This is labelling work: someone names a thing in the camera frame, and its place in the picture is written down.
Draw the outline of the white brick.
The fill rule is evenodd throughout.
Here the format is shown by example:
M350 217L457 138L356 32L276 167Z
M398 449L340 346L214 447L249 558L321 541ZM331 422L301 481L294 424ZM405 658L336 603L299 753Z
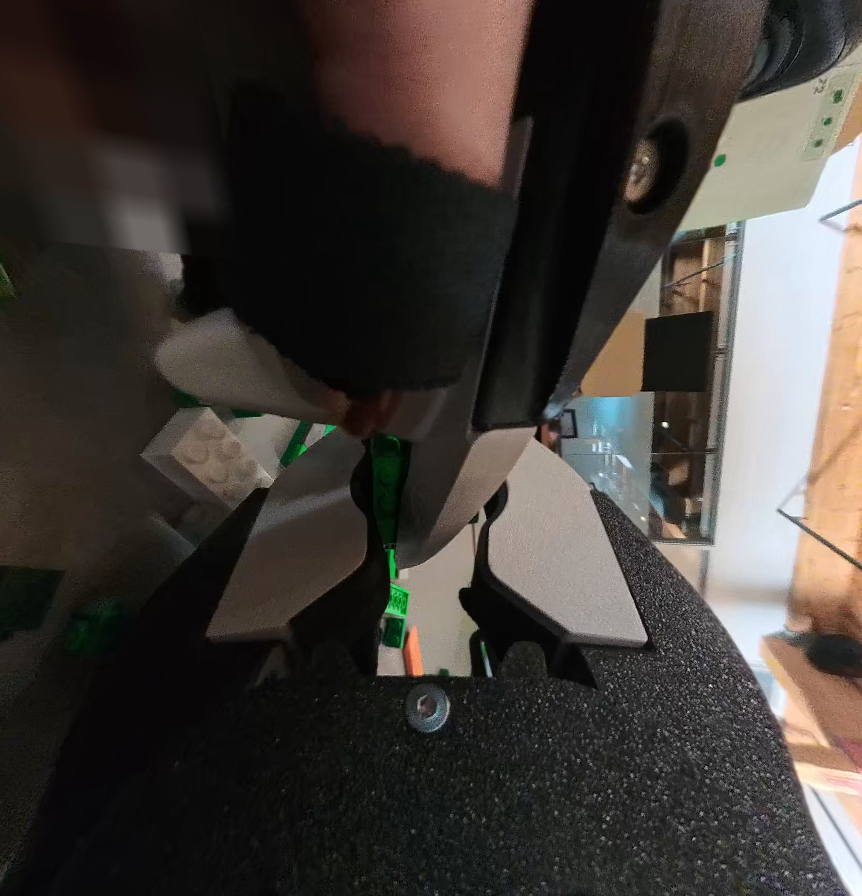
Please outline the white brick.
M177 410L148 442L142 460L191 499L236 509L273 479L212 409Z

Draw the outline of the open instruction booklet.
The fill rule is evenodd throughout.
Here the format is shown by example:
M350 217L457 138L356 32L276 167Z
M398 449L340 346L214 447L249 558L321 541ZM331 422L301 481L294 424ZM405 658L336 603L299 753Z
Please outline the open instruction booklet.
M738 104L679 230L805 207L836 151L862 134L862 43L827 73Z

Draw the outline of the small green tiled plate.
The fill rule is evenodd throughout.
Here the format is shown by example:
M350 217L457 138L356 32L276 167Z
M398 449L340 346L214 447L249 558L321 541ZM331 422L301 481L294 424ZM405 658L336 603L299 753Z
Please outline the small green tiled plate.
M389 434L370 440L372 510L378 535L386 550L398 542L403 488L410 465L410 443Z

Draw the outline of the scattered small bricks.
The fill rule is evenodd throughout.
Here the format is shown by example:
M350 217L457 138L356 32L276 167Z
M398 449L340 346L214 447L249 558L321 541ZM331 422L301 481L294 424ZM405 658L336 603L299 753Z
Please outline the scattered small bricks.
M187 408L206 407L201 406L197 399L193 399L192 404L179 406L178 410ZM371 461L363 488L362 497L369 501L368 518L375 524L372 510ZM384 549L384 553L390 567L391 581L396 581L394 550ZM61 569L46 566L0 565L0 643L8 641L17 633L32 632L42 624L64 574ZM301 623L301 619L298 618L297 624L291 627L293 632L291 638L303 648L308 644L326 640L355 644L359 636L367 638L370 653L377 652L378 644L401 649L407 630L405 620L383 615L389 600L390 582L387 597L382 600L380 615L371 617L368 612L364 612L353 633L346 634L341 624L319 626L317 623Z

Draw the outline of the person's left hand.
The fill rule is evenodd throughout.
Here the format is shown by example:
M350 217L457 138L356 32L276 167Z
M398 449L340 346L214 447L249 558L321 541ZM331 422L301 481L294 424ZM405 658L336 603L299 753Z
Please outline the person's left hand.
M318 99L354 133L495 187L534 2L296 3Z

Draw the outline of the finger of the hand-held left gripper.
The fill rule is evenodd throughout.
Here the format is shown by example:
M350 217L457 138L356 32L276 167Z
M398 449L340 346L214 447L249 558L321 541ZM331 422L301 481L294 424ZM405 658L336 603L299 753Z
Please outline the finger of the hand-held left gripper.
M478 433L466 421L439 422L412 445L403 489L396 563L420 566L446 547L502 487L534 427Z

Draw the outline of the tan and black panel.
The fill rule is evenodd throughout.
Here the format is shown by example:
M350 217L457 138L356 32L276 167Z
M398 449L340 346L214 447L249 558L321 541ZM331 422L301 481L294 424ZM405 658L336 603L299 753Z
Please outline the tan and black panel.
M584 375L579 395L602 399L705 392L714 326L711 311L653 318L628 312Z

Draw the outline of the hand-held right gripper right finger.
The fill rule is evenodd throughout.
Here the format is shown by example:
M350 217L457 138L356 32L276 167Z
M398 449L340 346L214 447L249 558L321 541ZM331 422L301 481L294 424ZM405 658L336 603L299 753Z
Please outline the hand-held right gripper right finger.
M648 640L588 483L535 439L481 527L465 612L498 648L517 641L642 648Z

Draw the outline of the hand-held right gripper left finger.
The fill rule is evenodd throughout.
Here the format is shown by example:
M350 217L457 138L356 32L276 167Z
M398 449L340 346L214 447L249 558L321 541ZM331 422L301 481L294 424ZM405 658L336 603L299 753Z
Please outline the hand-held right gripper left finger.
M282 641L292 625L380 615L388 561L351 482L363 442L335 429L276 478L206 629L210 641Z

